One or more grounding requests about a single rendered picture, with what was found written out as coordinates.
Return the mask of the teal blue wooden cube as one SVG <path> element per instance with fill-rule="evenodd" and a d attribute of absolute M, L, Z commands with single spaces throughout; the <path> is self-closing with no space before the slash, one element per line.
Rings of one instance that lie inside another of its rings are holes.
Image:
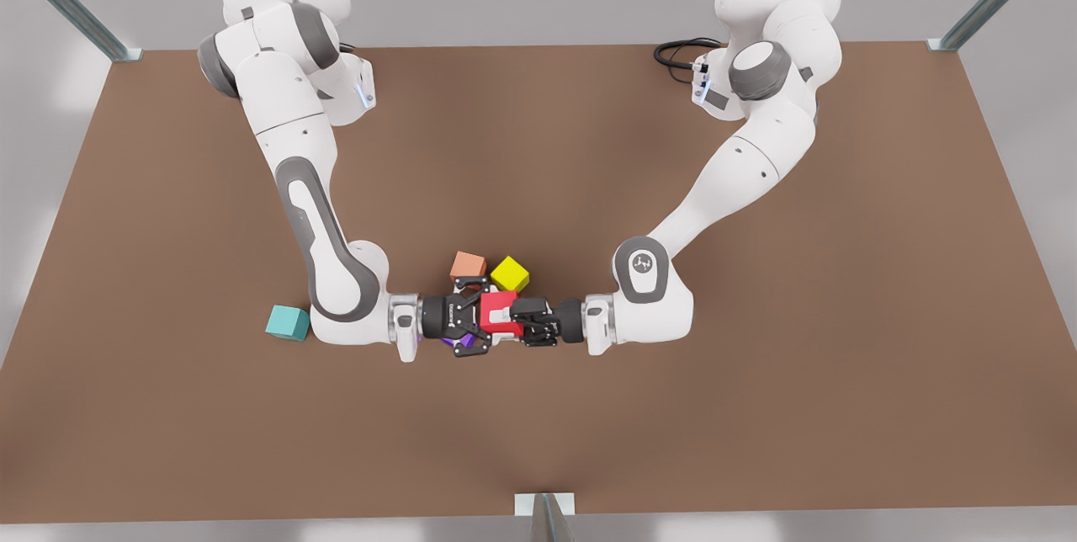
<path fill-rule="evenodd" d="M 304 309 L 272 305 L 265 332 L 272 337 L 286 341 L 304 342 L 310 330 L 310 316 Z"/>

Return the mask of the red wooden cube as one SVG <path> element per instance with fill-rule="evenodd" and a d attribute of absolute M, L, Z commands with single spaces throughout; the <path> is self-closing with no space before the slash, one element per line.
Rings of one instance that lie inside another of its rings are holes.
<path fill-rule="evenodd" d="M 520 337 L 523 324 L 512 319 L 509 311 L 514 301 L 519 298 L 516 290 L 493 290 L 480 294 L 480 328 L 489 334 L 507 332 L 510 336 Z"/>

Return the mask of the yellow wooden cube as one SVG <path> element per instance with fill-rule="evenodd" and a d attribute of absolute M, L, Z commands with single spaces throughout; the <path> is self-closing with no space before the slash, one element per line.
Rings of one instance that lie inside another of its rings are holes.
<path fill-rule="evenodd" d="M 516 262 L 515 258 L 504 258 L 489 277 L 499 290 L 514 290 L 514 292 L 523 290 L 530 282 L 530 273 L 521 263 Z"/>

